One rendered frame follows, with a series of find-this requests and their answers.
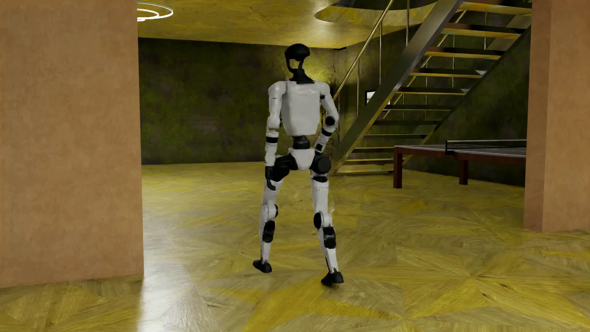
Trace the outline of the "white robot leg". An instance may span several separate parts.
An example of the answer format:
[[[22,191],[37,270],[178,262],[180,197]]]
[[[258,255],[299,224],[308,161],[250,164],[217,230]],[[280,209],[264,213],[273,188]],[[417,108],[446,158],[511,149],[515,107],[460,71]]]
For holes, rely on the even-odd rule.
[[[330,159],[315,151],[310,166],[314,207],[313,222],[328,266],[328,274],[321,280],[321,283],[326,286],[343,283],[343,276],[338,270],[336,258],[336,233],[328,208],[328,172],[330,169]]]
[[[271,180],[272,184],[276,186],[275,191],[266,187],[265,179],[259,225],[259,236],[261,241],[260,259],[253,261],[253,266],[265,274],[270,273],[272,270],[271,265],[269,264],[269,252],[276,228],[275,218],[278,215],[276,198],[284,177],[286,177],[291,170],[297,170],[297,162],[294,157],[291,154],[279,156],[276,158],[273,165],[273,176]]]

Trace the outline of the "white robot right leg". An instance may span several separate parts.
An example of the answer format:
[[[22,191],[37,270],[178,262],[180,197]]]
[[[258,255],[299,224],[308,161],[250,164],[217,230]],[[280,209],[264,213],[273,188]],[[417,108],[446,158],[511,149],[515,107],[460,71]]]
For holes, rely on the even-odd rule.
[[[343,283],[343,276],[338,270],[336,258],[336,233],[328,208],[328,172],[330,169],[330,159],[315,151],[310,166],[314,207],[313,222],[328,266],[328,274],[321,280],[321,283],[326,286]]]

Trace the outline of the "table tennis table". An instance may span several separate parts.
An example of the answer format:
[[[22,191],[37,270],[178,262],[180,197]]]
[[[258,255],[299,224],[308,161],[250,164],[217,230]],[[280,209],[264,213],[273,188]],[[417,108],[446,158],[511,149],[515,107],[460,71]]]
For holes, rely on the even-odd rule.
[[[459,183],[468,184],[468,162],[491,162],[509,165],[526,165],[526,153],[512,152],[507,155],[499,154],[470,154],[456,153],[445,154],[445,143],[434,145],[396,145],[394,146],[394,188],[402,187],[402,163],[403,155],[433,156],[436,158],[448,158],[459,160]]]

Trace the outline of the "open metal staircase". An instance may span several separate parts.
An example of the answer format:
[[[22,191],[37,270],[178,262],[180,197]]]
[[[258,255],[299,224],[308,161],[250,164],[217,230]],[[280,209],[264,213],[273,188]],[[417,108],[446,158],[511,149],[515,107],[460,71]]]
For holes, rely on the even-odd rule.
[[[505,57],[507,51],[444,47],[446,39],[456,35],[518,41],[529,28],[463,24],[461,18],[468,11],[488,14],[529,17],[532,3],[529,0],[437,0],[420,27],[396,59],[379,87],[367,100],[363,112],[357,116],[349,131],[332,154],[335,175],[344,164],[392,165],[387,172],[399,177],[405,160],[403,155],[417,155],[409,147],[358,147],[366,139],[370,127],[375,125],[432,126],[429,133],[370,134],[371,140],[429,140],[441,125],[453,114],[461,101],[454,105],[399,103],[403,95],[420,94],[462,96],[466,98],[492,72]],[[442,69],[428,67],[432,57],[470,58],[494,61],[487,70]]]

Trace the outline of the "brass stair handrail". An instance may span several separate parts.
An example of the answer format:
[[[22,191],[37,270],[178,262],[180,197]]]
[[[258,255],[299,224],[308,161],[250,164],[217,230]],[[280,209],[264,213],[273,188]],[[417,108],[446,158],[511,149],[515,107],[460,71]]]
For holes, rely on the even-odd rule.
[[[340,0],[330,15],[368,31],[361,41],[334,51],[336,105],[342,140],[438,0]]]

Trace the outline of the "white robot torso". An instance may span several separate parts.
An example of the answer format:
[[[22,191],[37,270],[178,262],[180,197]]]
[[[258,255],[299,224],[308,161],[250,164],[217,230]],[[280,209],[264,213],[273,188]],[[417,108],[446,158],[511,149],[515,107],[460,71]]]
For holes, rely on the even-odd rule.
[[[297,170],[308,170],[314,157],[314,146],[323,127],[327,112],[320,102],[320,90],[312,84],[299,85],[286,80],[287,87],[281,104],[281,125],[293,139],[289,149],[297,162]]]

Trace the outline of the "black table tennis net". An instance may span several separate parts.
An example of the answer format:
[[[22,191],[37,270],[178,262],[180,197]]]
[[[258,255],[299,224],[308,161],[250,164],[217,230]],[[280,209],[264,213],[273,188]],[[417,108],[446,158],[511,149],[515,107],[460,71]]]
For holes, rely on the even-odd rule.
[[[527,140],[447,140],[445,154],[499,154],[526,153]]]

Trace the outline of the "white robot left leg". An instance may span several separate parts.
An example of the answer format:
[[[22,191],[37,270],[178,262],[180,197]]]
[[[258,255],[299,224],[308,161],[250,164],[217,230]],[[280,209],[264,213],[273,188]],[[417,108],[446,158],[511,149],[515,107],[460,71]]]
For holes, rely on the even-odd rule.
[[[297,170],[297,162],[294,157],[291,154],[279,156],[276,158],[273,165],[273,176],[271,180],[272,184],[276,186],[275,191],[266,187],[265,179],[259,225],[259,236],[261,241],[260,259],[253,261],[253,266],[265,274],[270,273],[272,270],[271,265],[269,264],[269,252],[276,228],[275,218],[278,215],[276,198],[284,177],[286,177],[291,170]]]

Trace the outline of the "black robot head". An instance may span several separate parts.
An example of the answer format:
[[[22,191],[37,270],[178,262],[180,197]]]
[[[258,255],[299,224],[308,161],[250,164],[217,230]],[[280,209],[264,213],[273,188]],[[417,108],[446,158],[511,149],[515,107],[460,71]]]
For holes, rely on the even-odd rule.
[[[294,81],[299,85],[314,83],[314,81],[306,75],[303,68],[305,58],[310,56],[310,50],[306,45],[300,43],[290,45],[285,50],[284,56],[287,69],[293,74],[289,79],[290,81]],[[297,68],[291,67],[291,60],[298,62],[299,65]]]

